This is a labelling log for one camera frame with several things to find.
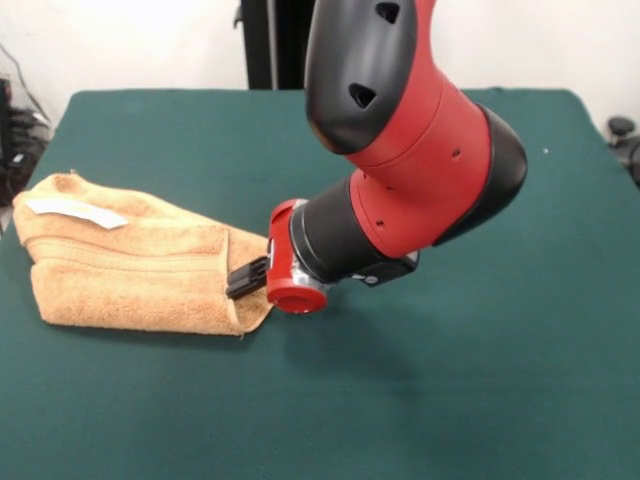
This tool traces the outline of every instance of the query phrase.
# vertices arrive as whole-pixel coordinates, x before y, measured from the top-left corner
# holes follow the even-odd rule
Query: towel
[[[47,323],[241,336],[271,309],[264,288],[225,295],[228,272],[265,254],[257,234],[76,172],[50,175],[13,206]]]

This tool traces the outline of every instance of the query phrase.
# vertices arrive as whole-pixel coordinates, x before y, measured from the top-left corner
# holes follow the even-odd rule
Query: green tablecloth
[[[521,135],[520,196],[344,284],[310,317],[208,338],[53,328],[0,242],[0,478],[640,478],[640,198],[566,91],[471,91]],[[76,95],[35,172],[76,169],[266,233],[350,171],[300,92]]]

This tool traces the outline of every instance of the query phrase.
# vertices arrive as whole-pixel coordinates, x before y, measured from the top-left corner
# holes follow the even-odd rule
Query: ventilation hole
[[[376,5],[376,13],[389,23],[396,23],[400,5],[394,2],[380,2]]]
[[[359,83],[349,85],[349,95],[351,95],[353,101],[362,109],[367,108],[369,104],[373,102],[373,99],[376,98],[376,92]]]

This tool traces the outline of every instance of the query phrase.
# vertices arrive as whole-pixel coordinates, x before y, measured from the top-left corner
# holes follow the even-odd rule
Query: towel label
[[[25,202],[37,215],[57,213],[68,217],[89,220],[107,230],[122,227],[129,222],[111,210],[67,198],[33,198]]]

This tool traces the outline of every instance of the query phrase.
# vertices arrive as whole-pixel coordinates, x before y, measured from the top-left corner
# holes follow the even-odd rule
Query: white wall
[[[246,88],[239,1],[0,0],[0,40],[56,122],[81,89]],[[570,88],[601,127],[640,121],[638,18],[639,0],[439,0],[433,44],[459,86]]]

